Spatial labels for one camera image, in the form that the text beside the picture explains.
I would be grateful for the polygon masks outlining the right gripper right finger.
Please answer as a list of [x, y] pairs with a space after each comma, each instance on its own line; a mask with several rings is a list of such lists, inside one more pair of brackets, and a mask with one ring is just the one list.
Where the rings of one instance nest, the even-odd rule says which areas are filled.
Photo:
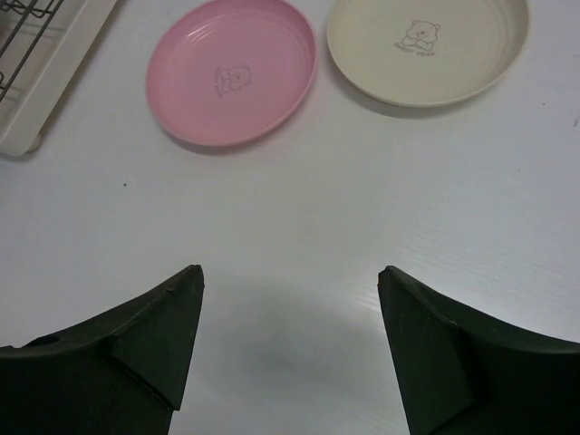
[[484, 314], [395, 266], [378, 293], [410, 433], [578, 433], [578, 343]]

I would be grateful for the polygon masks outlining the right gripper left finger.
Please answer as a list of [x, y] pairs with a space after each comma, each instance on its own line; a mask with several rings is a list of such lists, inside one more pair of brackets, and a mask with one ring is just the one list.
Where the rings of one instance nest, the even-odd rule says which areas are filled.
[[1, 350], [4, 434], [166, 434], [183, 402], [204, 294], [188, 266], [75, 326]]

